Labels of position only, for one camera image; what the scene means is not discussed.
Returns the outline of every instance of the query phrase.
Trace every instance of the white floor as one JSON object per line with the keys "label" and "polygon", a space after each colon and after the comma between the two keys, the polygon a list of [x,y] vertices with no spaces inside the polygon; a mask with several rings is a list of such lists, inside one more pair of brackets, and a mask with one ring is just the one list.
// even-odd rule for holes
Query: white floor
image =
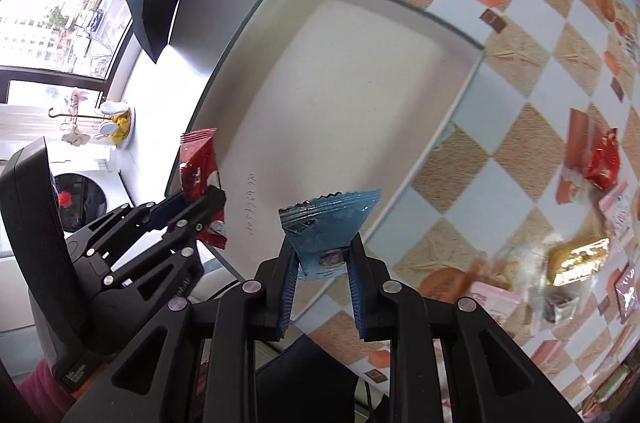
{"label": "white floor", "polygon": [[180,133],[255,1],[180,0],[170,45],[158,64],[140,55],[124,92],[136,107],[136,128],[129,148],[117,151],[116,162],[135,204],[164,196]]}

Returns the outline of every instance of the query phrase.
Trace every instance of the blue wrapper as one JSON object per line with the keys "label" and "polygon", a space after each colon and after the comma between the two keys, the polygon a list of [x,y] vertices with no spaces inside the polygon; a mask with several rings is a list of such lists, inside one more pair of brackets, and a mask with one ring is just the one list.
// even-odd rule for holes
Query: blue wrapper
{"label": "blue wrapper", "polygon": [[280,210],[285,237],[300,259],[298,278],[346,273],[346,251],[381,195],[381,190],[337,193]]}

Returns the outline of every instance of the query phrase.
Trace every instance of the tablecloth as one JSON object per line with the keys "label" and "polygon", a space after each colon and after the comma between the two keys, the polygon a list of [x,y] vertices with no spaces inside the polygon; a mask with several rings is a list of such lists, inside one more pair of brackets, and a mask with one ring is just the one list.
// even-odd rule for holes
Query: tablecloth
{"label": "tablecloth", "polygon": [[[436,148],[366,241],[395,278],[419,287],[443,267],[468,271],[479,258],[523,242],[597,231],[601,219],[589,202],[558,204],[571,108],[618,128],[620,178],[635,194],[640,0],[405,1],[466,32],[486,55]],[[532,334],[523,302],[504,324],[576,409],[640,337],[638,311],[621,323],[607,288],[634,252],[631,245],[607,262],[600,273],[605,279],[596,281],[571,321]],[[296,304],[310,301],[317,288],[299,284]],[[388,390],[388,355],[380,353],[388,345],[358,338],[346,277],[295,323],[356,374]]]}

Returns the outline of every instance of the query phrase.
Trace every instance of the yellow wrapper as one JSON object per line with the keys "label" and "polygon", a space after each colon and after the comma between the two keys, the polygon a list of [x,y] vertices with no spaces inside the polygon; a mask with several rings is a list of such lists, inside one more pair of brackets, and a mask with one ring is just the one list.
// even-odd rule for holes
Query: yellow wrapper
{"label": "yellow wrapper", "polygon": [[608,237],[556,246],[549,254],[546,279],[552,286],[564,286],[586,278],[599,272],[608,253]]}

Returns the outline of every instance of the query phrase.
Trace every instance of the open box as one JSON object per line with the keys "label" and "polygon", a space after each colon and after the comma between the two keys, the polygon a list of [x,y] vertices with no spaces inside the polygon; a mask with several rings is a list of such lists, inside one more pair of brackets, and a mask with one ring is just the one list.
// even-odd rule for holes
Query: open box
{"label": "open box", "polygon": [[[284,238],[278,209],[380,188],[366,239],[418,171],[482,60],[481,45],[398,0],[258,0],[189,130],[216,127],[226,248],[251,278]],[[177,166],[168,191],[180,186]]]}

